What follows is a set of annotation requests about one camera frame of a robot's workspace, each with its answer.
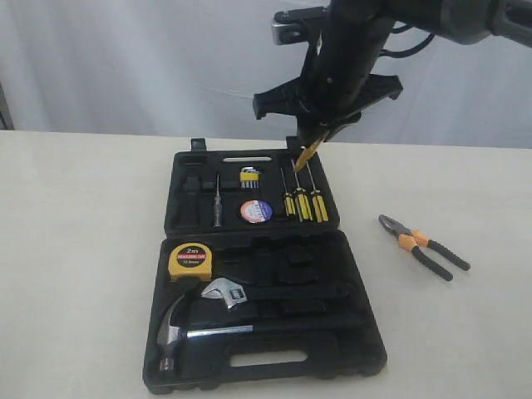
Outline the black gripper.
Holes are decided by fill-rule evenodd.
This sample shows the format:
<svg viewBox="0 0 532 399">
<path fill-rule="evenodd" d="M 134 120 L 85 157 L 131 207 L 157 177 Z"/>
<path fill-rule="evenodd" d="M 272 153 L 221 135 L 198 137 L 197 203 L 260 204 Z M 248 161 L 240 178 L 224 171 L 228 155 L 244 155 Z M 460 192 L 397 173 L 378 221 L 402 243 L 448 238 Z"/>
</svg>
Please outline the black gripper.
<svg viewBox="0 0 532 399">
<path fill-rule="evenodd" d="M 329 140 L 358 122 L 369 106 L 397 99 L 403 90 L 399 77 L 372 74 L 393 25 L 387 17 L 359 24 L 325 17 L 320 34 L 309 44 L 300 76 L 256 94 L 255 117 L 294 116 L 300 140 Z"/>
</svg>

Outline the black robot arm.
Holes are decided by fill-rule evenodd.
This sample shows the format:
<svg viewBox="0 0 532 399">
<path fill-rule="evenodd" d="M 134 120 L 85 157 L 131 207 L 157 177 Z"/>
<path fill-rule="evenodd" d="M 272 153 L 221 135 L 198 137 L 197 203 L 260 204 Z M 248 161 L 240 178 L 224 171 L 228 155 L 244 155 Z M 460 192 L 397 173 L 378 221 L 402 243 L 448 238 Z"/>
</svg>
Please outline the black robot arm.
<svg viewBox="0 0 532 399">
<path fill-rule="evenodd" d="M 531 44 L 529 1 L 332 1 L 277 12 L 275 43 L 306 42 L 308 49 L 298 77 L 254 96 L 256 118 L 295 117 L 298 138 L 309 146 L 358 122 L 369 106 L 397 99 L 399 78 L 374 75 L 372 68 L 387 55 L 384 46 L 398 22 L 462 45 L 488 36 Z"/>
</svg>

